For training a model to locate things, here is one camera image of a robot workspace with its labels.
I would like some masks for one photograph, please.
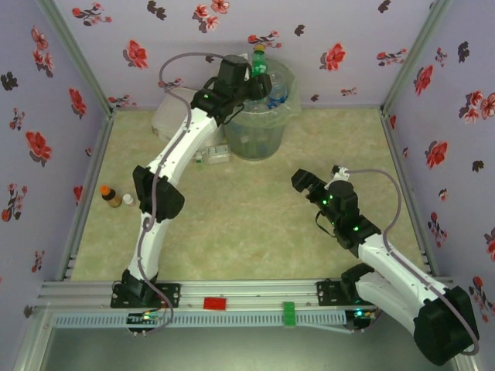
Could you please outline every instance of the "floral wallpaper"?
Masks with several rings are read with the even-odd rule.
[[[495,362],[494,12],[453,2],[391,108],[440,274],[472,298],[483,370]]]
[[[382,104],[433,1],[266,0],[262,12],[239,0],[55,3],[109,102],[129,96],[152,109],[163,101],[158,73],[168,58],[191,51],[252,54],[256,44],[294,70],[305,105]],[[439,58],[446,61],[443,52]],[[169,65],[163,78],[199,89],[218,66],[214,58],[191,57]],[[419,90],[427,80],[425,69]]]
[[[81,14],[91,22],[97,10]],[[56,279],[104,112],[36,2],[4,0],[0,13],[0,369],[10,370],[41,284]]]

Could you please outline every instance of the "orange bottle cap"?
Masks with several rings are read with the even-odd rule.
[[[100,187],[100,193],[103,196],[108,196],[110,194],[110,187],[108,185],[102,185]]]

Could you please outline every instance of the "metal frame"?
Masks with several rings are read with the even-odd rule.
[[[79,73],[86,80],[87,84],[92,89],[94,96],[96,97],[101,108],[107,116],[111,114],[110,106],[108,105],[107,98],[100,84],[97,81],[96,76],[89,67],[83,52],[80,50],[75,38],[72,35],[69,27],[67,26],[64,17],[57,8],[54,0],[37,0],[39,7],[43,14],[48,19],[49,23],[55,29],[56,34],[59,36],[65,50],[72,59],[74,66],[79,70]]]
[[[77,47],[75,39],[70,34],[70,31],[68,31],[67,24],[63,21],[63,17],[61,17],[53,0],[38,0],[38,3],[62,39],[74,64],[84,79],[90,84],[103,109],[110,114],[106,98],[87,65],[84,56]],[[438,266],[433,259],[431,247],[426,237],[427,234],[421,223],[417,202],[409,187],[410,182],[408,181],[404,163],[394,143],[387,110],[393,106],[398,93],[404,87],[407,78],[412,73],[412,67],[420,57],[424,45],[431,37],[433,30],[439,24],[439,20],[451,3],[452,0],[438,0],[435,3],[413,45],[409,57],[406,59],[387,96],[384,106],[379,110],[385,137],[398,173],[398,179],[411,217],[412,226],[418,239],[418,245],[424,257],[426,267],[431,268],[431,272],[434,275],[437,275],[439,272]],[[92,159],[90,171],[84,184],[86,195],[91,195],[94,192],[114,119],[115,116],[112,114],[102,125],[97,143],[97,151]],[[77,256],[90,202],[91,197],[85,197],[77,211],[64,251],[63,261],[60,265],[59,274],[57,275],[61,281],[70,276],[70,265]],[[437,277],[437,279],[446,283],[451,282],[448,278]],[[343,311],[375,309],[373,305],[367,307],[354,305],[319,307],[318,294],[316,292],[317,281],[321,280],[184,281],[180,282],[182,285],[180,303],[176,309],[176,313],[178,315],[204,316],[203,301],[205,297],[210,296],[227,298],[228,311],[225,313],[233,316],[255,313],[260,313],[261,315],[264,313],[268,315],[280,315],[282,302],[291,301],[295,303],[295,310],[298,314],[308,315],[310,321],[315,324],[323,323],[321,317],[319,317],[319,313],[342,314]],[[109,316],[122,318],[127,316],[129,312],[136,312],[135,309],[109,308],[112,295],[111,285],[111,282],[46,282],[41,288],[36,303],[36,310],[23,339],[22,348],[19,352],[14,370],[39,371],[42,368],[46,350],[50,347],[52,330],[60,324],[60,321],[57,321],[57,319],[60,319],[61,316],[65,316],[66,318],[76,318],[77,316],[79,318],[83,318],[84,316],[92,318],[109,318]],[[457,356],[452,361],[452,364],[459,371],[478,370],[473,357]]]
[[[109,117],[106,117],[101,125],[100,133],[98,134],[97,143],[95,145],[96,151],[91,158],[87,177],[83,184],[84,194],[82,197],[82,202],[76,210],[74,222],[70,228],[69,237],[67,238],[67,243],[65,249],[63,250],[63,257],[57,270],[56,277],[61,281],[67,277],[67,270],[72,268],[70,266],[70,260],[75,260],[77,251],[79,250],[79,244],[81,238],[83,237],[87,215],[90,212],[92,200],[91,196],[96,188],[98,175],[100,174],[101,164],[103,163],[105,151],[107,150],[115,117],[116,113],[112,113]]]
[[[416,62],[419,58],[421,58],[428,41],[432,38],[433,33],[442,20],[442,17],[445,15],[447,9],[452,3],[453,0],[437,0],[434,3],[422,30],[418,34],[418,37],[409,52],[409,56],[406,58],[404,65],[399,70],[399,74],[395,78],[392,88],[385,98],[383,106],[384,111],[389,111],[394,105],[397,96],[401,90],[404,89],[405,84],[408,82],[408,78],[413,73],[413,68],[415,67]]]
[[[394,135],[391,130],[390,118],[386,112],[380,111],[380,120],[384,129],[385,138],[387,139],[388,147],[390,149],[392,161],[394,162],[395,170],[397,171],[397,177],[401,185],[402,195],[409,211],[412,229],[415,231],[419,250],[422,256],[425,257],[425,264],[429,266],[432,275],[438,276],[439,266],[435,261],[432,246],[428,242],[428,234],[426,232],[426,228],[424,227],[424,223],[422,222],[423,219],[421,218],[418,202],[410,186],[411,182],[408,178],[404,159],[400,155],[401,152],[398,150],[398,146],[395,143]]]

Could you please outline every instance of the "green block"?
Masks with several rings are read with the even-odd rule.
[[[295,304],[293,302],[284,302],[284,325],[295,326]]]

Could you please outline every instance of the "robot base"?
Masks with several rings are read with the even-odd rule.
[[[157,284],[156,277],[150,280],[172,303],[179,307],[180,284]],[[129,270],[122,274],[122,282],[114,284],[111,308],[160,308],[162,299],[143,281],[133,277]]]

